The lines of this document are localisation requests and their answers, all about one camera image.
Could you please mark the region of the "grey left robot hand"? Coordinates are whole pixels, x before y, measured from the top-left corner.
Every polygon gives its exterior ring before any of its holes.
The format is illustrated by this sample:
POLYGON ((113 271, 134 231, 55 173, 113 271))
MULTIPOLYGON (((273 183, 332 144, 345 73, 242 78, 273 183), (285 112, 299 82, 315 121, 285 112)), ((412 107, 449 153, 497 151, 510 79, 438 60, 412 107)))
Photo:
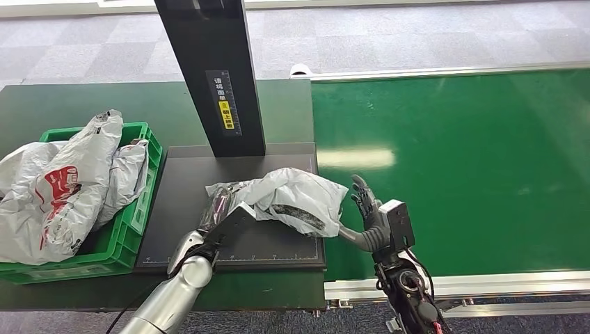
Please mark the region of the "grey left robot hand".
POLYGON ((232 189, 224 185, 207 186, 206 192, 207 204, 198 225, 198 230, 205 233, 211 232, 228 215, 233 197, 232 189))

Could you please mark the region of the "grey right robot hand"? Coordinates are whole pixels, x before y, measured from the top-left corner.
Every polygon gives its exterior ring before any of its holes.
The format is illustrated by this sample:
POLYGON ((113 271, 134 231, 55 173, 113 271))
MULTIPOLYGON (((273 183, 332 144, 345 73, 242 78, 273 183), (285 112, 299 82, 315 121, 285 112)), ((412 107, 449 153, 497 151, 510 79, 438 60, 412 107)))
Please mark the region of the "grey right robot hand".
POLYGON ((386 226, 378 212, 383 204, 375 197, 373 191, 366 181, 359 175, 353 174, 352 188, 355 193, 351 199, 360 212, 364 230, 359 232, 346 227, 342 222, 339 224, 339 236, 346 239, 362 251, 373 253, 389 245, 390 228, 386 226))

